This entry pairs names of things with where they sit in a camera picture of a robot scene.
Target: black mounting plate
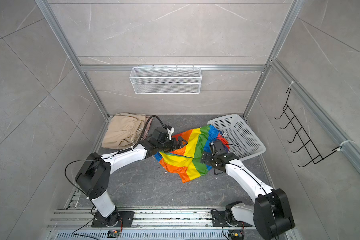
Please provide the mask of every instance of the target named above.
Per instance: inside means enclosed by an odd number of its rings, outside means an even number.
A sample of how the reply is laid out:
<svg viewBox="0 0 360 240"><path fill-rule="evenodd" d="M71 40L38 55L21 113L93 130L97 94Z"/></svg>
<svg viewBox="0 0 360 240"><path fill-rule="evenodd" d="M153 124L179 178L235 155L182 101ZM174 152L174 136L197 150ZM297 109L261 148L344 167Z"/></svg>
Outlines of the black mounting plate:
<svg viewBox="0 0 360 240"><path fill-rule="evenodd" d="M123 219L123 227L131 227L135 212L119 211L119 214L120 214L119 218ZM96 212L91 227L107 227L105 224L101 222L102 218L100 216L101 214L99 212ZM120 227L120 226L121 226L121 221L118 221L117 224L113 227Z"/></svg>
<svg viewBox="0 0 360 240"><path fill-rule="evenodd" d="M213 210L213 211L211 211L211 214L212 214L212 225L214 227L222 227L224 224L227 223L227 219L225 217L225 212L224 211L215 211L215 210ZM252 225L248 224L248 223L244 223L244 226L245 227L252 227Z"/></svg>

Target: rainbow striped cloth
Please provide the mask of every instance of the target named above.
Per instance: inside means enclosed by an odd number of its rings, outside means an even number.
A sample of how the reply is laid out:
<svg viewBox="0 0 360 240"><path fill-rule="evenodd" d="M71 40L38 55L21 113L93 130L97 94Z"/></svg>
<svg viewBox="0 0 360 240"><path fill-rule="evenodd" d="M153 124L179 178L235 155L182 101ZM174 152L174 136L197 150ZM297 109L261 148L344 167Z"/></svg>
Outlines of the rainbow striped cloth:
<svg viewBox="0 0 360 240"><path fill-rule="evenodd" d="M200 162L204 151L211 152L210 142L219 139L223 144L228 144L221 131L212 125L191 129L173 137L178 139L179 136L188 141L185 147L170 153L157 152L155 158L168 172L178 173L183 183L206 175L212 168Z"/></svg>

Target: white plastic basket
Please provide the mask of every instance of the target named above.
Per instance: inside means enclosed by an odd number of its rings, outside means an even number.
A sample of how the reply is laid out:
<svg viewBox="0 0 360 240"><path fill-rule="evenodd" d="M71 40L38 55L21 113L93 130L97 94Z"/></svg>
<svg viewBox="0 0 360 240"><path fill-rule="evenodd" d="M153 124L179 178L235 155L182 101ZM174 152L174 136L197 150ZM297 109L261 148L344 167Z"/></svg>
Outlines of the white plastic basket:
<svg viewBox="0 0 360 240"><path fill-rule="evenodd" d="M136 94L200 93L202 71L193 66L134 67L129 76Z"/></svg>
<svg viewBox="0 0 360 240"><path fill-rule="evenodd" d="M233 152L240 158L241 161L259 156L265 152L265 146L255 133L250 129L248 124L237 114L231 114L214 118L208 121L208 124L216 127L223 134L236 141L239 147L233 146L236 143L227 138L230 143L229 152Z"/></svg>

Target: dark marble floor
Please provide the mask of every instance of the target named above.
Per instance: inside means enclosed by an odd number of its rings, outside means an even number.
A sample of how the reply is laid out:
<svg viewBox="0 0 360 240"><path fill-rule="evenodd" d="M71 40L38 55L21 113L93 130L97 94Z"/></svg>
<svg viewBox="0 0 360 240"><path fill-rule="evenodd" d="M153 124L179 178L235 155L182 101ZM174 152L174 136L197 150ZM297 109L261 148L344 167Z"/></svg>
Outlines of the dark marble floor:
<svg viewBox="0 0 360 240"><path fill-rule="evenodd" d="M205 126L221 115L160 115L164 124L175 128L175 133ZM160 123L153 120L150 132ZM99 150L99 154L114 152ZM244 165L265 183L268 183L258 157L246 160ZM166 172L154 157L133 162L114 172L109 178L108 193L116 206L224 206L234 201L253 205L248 194L227 174L215 176L213 170L185 184L178 174ZM92 204L81 195L77 207Z"/></svg>

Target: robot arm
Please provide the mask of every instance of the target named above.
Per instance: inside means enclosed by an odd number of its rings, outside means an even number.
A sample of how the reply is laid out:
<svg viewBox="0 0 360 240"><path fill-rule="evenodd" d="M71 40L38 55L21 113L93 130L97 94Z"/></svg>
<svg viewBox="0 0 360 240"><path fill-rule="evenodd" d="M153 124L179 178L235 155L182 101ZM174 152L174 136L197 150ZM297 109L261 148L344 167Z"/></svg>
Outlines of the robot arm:
<svg viewBox="0 0 360 240"><path fill-rule="evenodd" d="M226 206L225 218L231 225L254 225L266 240L292 229L295 224L288 198L281 189L274 190L250 172L234 153L228 153L220 140L210 143L211 154L203 153L202 162L233 177L248 193L254 206L234 202Z"/></svg>
<svg viewBox="0 0 360 240"><path fill-rule="evenodd" d="M154 130L147 139L131 147L111 154L92 153L82 165L75 180L109 227L117 223L118 211L107 192L109 175L132 162L146 159L158 151L170 152L187 145L182 137L172 138L173 127L165 125Z"/></svg>
<svg viewBox="0 0 360 240"><path fill-rule="evenodd" d="M183 148L187 142L179 137L171 138L173 128L159 127L135 148L111 154L92 153L84 162L75 180L86 193L97 211L104 218L102 222L113 227L119 212L107 192L109 175L132 162L146 159L158 151L170 152ZM227 153L220 140L210 143L211 153L204 152L202 162L233 177L249 194L254 206L241 202L227 205L225 215L231 225L240 222L254 225L264 239L271 239L294 227L288 198L281 190L274 190L250 172L233 153Z"/></svg>

